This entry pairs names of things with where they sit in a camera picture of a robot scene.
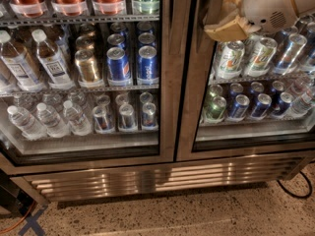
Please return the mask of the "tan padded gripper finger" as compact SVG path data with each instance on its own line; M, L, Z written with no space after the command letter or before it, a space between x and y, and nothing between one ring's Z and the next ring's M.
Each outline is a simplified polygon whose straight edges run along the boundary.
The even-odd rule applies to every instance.
M222 18L232 20L236 16L244 18L243 0L223 0L222 2Z
M220 42L229 42L244 40L251 33L259 31L261 28L249 23L249 21L240 16L222 25L205 25L205 33L213 40Z

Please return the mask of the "white rounded gripper body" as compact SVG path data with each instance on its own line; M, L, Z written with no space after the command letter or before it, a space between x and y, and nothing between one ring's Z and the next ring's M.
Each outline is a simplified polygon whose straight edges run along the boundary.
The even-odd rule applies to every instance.
M290 28L314 12L315 0L242 0L241 3L241 15L265 33Z

